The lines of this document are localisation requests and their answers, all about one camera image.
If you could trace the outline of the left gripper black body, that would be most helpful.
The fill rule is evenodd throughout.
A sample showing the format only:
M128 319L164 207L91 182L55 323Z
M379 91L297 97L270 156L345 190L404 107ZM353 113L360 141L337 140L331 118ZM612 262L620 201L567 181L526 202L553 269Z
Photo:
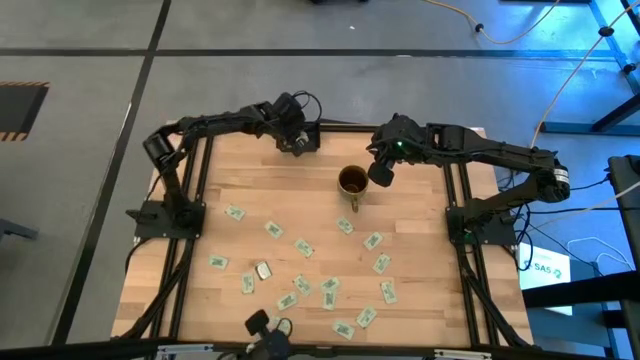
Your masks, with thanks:
M276 135L283 135L290 128L305 122L306 118L300 103L289 93L282 93L273 104L276 113Z

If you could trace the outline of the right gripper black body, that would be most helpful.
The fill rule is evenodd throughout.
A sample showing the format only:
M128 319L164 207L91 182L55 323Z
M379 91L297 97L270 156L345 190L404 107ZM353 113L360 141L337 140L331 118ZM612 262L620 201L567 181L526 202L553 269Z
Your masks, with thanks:
M394 179L392 168L400 160L400 153L397 151L382 151L370 149L369 153L374 161L368 169L368 176L371 181L382 187L389 187Z

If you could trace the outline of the green glazed ceramic mug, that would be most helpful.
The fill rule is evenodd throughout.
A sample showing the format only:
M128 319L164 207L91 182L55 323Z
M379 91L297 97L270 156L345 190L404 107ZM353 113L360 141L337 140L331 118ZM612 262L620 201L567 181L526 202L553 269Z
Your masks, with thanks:
M354 213L359 212L359 204L368 190L369 177L360 166L349 165L344 167L337 179L337 187L340 194L349 202Z

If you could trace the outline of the white printed sign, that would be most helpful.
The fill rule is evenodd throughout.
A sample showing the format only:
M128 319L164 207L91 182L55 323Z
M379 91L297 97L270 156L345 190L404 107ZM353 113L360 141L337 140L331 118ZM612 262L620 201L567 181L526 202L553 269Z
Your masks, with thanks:
M521 243L517 261L522 290L571 281L570 258L567 255Z

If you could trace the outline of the black metal beam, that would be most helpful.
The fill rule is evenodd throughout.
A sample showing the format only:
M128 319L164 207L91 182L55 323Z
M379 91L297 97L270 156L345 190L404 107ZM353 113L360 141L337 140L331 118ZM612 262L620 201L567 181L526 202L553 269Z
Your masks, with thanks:
M640 302L640 273L624 272L522 291L527 308L619 300Z

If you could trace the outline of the floor hatch with hazard stripes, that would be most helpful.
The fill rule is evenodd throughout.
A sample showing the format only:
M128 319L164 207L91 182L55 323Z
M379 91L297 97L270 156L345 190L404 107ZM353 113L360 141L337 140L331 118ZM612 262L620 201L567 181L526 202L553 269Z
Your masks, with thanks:
M0 81L0 142L27 139L48 90L48 82Z

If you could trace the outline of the grey chair foot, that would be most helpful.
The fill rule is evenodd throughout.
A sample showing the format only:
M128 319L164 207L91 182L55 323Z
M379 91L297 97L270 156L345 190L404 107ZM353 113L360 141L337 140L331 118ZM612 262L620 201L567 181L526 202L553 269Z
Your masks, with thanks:
M0 241L4 236L10 235L34 240L38 235L38 231L0 218Z

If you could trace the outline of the blue and black table frame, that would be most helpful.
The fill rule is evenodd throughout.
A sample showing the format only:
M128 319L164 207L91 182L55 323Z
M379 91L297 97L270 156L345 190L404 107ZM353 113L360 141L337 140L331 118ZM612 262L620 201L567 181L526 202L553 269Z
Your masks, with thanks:
M588 2L592 15L594 16L599 29L604 26L613 28L624 17L627 17L640 37L640 0L618 0L623 10L611 22L607 22L599 10L596 0ZM593 123L558 122L548 120L549 115L555 108L560 96L566 90L573 78L578 74L586 62L595 54L596 48L605 41L609 49L613 52L613 59L619 65L621 74L629 85L633 95L622 104L615 107L609 113ZM562 83L559 90L552 98L550 104L545 109L541 119L538 121L532 143L536 142L537 136L541 133L572 134L572 135L606 135L606 136L640 136L640 125L623 125L623 122L631 116L640 112L640 62L636 62L636 70L630 74L623 72L623 67L629 64L626 55L619 47L614 35L601 37L598 34L596 42L582 56L577 66L572 70L567 79Z

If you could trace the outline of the silver metal bracket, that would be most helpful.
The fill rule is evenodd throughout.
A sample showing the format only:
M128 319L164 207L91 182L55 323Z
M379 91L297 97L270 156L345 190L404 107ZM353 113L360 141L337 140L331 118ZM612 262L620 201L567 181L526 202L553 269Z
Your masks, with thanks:
M162 360L175 360L178 355L211 353L213 350L212 344L172 344L159 346L156 355Z
M493 360L491 353L459 350L459 349L435 349L434 359L435 360Z

